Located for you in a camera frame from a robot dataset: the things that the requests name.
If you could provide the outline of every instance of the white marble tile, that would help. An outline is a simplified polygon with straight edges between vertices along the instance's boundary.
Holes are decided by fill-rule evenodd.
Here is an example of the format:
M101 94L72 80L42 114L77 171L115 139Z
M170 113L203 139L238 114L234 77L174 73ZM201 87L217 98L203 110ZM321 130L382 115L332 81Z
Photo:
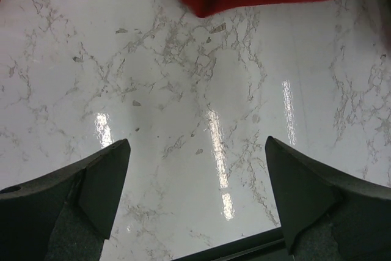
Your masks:
M128 138L102 260L171 260L279 225L269 135L391 185L390 20L380 0L204 20L177 0L2 0L0 189Z

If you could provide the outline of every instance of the black bar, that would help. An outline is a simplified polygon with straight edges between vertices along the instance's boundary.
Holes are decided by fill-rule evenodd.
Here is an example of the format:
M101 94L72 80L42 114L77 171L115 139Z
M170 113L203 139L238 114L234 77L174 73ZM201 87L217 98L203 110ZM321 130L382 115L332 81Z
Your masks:
M254 258L257 256L262 256L279 250L286 251L282 229L280 227L175 259L175 261L255 260Z

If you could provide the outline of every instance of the glossy floor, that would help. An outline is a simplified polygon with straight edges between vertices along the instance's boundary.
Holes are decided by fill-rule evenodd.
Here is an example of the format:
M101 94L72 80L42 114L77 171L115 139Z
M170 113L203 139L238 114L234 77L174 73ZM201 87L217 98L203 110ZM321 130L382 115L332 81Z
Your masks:
M170 260L278 226L269 135L391 185L385 0L204 20L177 0L2 0L0 26L0 189L130 140L102 260Z

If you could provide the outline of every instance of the black plastic part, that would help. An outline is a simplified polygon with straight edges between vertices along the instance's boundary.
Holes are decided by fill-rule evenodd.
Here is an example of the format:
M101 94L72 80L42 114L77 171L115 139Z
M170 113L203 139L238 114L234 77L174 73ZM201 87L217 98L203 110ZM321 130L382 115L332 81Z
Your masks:
M0 260L98 260L117 211L129 156L129 143L121 140L0 191ZM94 257L83 259L83 250Z
M391 260L391 189L268 138L282 232L296 261Z
M288 252L297 235L342 201L338 189L287 152L287 145L269 137L265 151L268 170Z

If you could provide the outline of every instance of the marble floor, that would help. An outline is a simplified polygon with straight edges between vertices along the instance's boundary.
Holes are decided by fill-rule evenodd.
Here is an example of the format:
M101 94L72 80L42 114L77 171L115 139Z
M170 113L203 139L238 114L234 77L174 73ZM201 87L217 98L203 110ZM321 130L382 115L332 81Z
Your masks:
M0 189L122 138L102 260L172 260L279 226L267 136L391 186L385 0L239 8L0 2Z

